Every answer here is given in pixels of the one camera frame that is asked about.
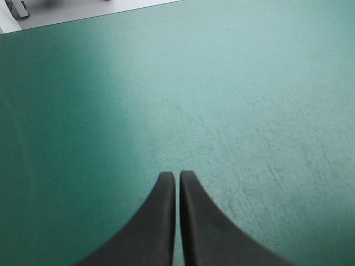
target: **rubber pad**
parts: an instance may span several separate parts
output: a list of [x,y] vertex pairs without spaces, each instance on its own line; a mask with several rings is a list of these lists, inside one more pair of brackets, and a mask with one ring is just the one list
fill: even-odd
[[181,173],[180,223],[186,266],[292,265],[238,229],[191,171]]
[[133,218],[77,266],[170,266],[175,237],[175,180],[161,173]]

